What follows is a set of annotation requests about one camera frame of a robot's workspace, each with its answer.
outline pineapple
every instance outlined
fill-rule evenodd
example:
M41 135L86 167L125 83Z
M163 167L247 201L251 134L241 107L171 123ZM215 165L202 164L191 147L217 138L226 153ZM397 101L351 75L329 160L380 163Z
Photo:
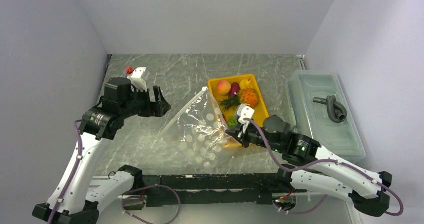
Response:
M232 107L237 107L240 104L245 103L249 107L254 108L259 103L259 96L253 88L245 88L240 90L238 95L223 100L221 105L224 106L224 110L228 110Z

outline gray wall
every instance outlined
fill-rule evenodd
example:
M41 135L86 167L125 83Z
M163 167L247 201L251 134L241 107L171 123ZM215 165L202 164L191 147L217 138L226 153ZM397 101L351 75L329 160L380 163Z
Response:
M366 223L424 220L423 8L424 0L335 0L306 53L309 69L339 73L367 147L363 165L392 172L406 204L400 217L363 215Z
M304 54L333 0L80 2L113 54Z
M0 0L0 223L43 223L106 55L78 0Z

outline marble tabletop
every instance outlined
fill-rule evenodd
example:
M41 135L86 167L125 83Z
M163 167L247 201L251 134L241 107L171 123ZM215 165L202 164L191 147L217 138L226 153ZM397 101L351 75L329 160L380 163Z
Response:
M172 110L164 117L131 117L125 120L112 144L98 163L97 175L107 175L124 164L144 174L205 173L173 147L158 142L158 133L212 78L252 73L255 75L270 115L288 120L285 83L300 68L295 55L264 54L146 54L113 55L104 83L121 76L126 67L147 67L149 88L159 85ZM239 148L232 157L215 167L213 173L276 172L265 148Z

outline container lid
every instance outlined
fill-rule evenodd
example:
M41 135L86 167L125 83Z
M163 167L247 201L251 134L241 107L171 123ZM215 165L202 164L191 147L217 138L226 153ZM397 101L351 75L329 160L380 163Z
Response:
M292 124L297 132L310 136L337 155L351 162L365 157L364 146L336 74L297 70L286 83ZM347 118L341 123L330 120L327 106L314 103L314 97L335 95L347 109Z

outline black hose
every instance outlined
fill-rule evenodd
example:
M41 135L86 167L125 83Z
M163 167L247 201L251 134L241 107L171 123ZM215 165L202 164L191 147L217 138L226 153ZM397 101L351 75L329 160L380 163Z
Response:
M343 104L336 101L336 96L327 96L327 99L314 97L315 103L327 105L328 117L335 123L343 122L348 116L348 111Z

